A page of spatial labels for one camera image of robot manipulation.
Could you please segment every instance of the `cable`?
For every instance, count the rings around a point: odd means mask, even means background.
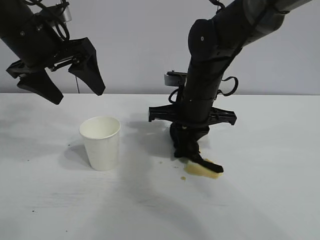
[[[29,2],[29,1],[27,1],[27,0],[22,0],[22,2],[24,3],[24,4],[27,4],[28,6],[34,6],[34,5],[36,5],[36,3],[34,3],[34,2]]]
[[[172,97],[173,97],[173,96],[175,95],[175,93],[177,93],[178,91],[179,91],[179,88],[175,89],[175,90],[170,94],[168,100],[169,100],[169,102],[170,102],[171,104],[175,104],[175,103],[176,103],[176,101],[173,101],[173,100],[172,100]]]
[[[224,9],[226,6],[220,2],[220,0],[209,0],[210,3],[212,3],[213,5],[217,6],[216,11],[219,12],[221,9]]]
[[[34,5],[37,5],[39,8],[43,9],[44,11],[46,11],[51,17],[52,17],[52,20],[54,21],[54,25],[55,25],[55,28],[59,34],[59,36],[64,40],[64,41],[69,41],[70,40],[70,33],[69,33],[69,30],[67,28],[67,26],[62,22],[62,20],[57,16],[55,15],[48,7],[46,7],[45,5],[43,5],[41,3],[42,0],[21,0],[23,3],[29,5],[29,6],[34,6]],[[62,0],[61,1],[63,4],[67,4],[67,1],[66,0]],[[62,34],[61,30],[59,29],[59,26],[60,25],[65,33],[65,36]]]
[[[78,78],[77,76],[75,76],[75,82],[76,82],[76,88],[78,89],[78,94],[80,93],[80,90],[79,90],[79,84],[78,84]]]
[[[226,79],[223,79],[223,80],[221,80],[221,81],[227,82],[227,81],[229,81],[230,79],[234,79],[234,87],[233,87],[233,89],[232,89],[230,92],[228,92],[228,93],[223,93],[223,92],[219,89],[218,92],[217,92],[217,95],[218,95],[218,94],[222,94],[223,96],[228,97],[228,96],[231,96],[232,94],[234,94],[234,93],[237,91],[238,86],[239,86],[239,80],[238,80],[237,77],[235,77],[235,76],[229,76],[229,77],[227,77]]]

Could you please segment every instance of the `white paper cup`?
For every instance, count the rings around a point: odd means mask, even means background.
[[[120,122],[109,116],[97,116],[81,124],[79,132],[93,169],[107,171],[118,164],[119,131]]]

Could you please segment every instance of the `cup rim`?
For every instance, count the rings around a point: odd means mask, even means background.
[[[119,124],[119,128],[115,131],[115,133],[111,134],[111,135],[108,135],[108,136],[104,136],[104,137],[89,137],[89,136],[85,136],[81,133],[81,127],[83,126],[83,124],[85,124],[86,122],[90,121],[90,120],[93,120],[93,119],[99,119],[99,118],[109,118],[109,119],[113,119],[113,120],[116,120],[117,123]],[[80,127],[79,127],[79,133],[82,137],[86,138],[86,139],[92,139],[92,140],[103,140],[103,139],[108,139],[108,138],[111,138],[113,137],[114,135],[116,135],[121,129],[121,123],[118,119],[116,119],[115,117],[113,116],[94,116],[94,117],[91,117],[87,120],[85,120],[83,123],[81,123]]]

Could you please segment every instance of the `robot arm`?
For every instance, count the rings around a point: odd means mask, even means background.
[[[56,71],[71,64],[68,71],[101,95],[105,85],[94,46],[88,38],[70,40],[65,25],[71,20],[69,3],[62,0],[61,4],[46,7],[41,1],[0,0],[0,38],[20,58],[7,72],[20,78],[19,88],[59,104],[63,95],[45,68]],[[37,5],[42,11],[33,14],[28,5]]]
[[[166,84],[177,86],[176,101],[171,105],[150,107],[149,121],[171,121],[170,135],[175,157],[186,157],[214,172],[223,168],[208,163],[199,154],[197,141],[209,133],[209,125],[235,124],[234,112],[212,107],[224,72],[242,48],[280,28],[285,15],[311,0],[235,0],[220,6],[212,19],[198,19],[189,32],[191,60],[187,74],[168,72]],[[235,88],[238,85],[234,78]]]

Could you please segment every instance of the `screw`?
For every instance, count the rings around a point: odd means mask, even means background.
[[[41,30],[42,28],[43,28],[43,26],[42,26],[42,25],[37,26],[37,27],[36,27],[37,32],[40,32],[40,30]]]

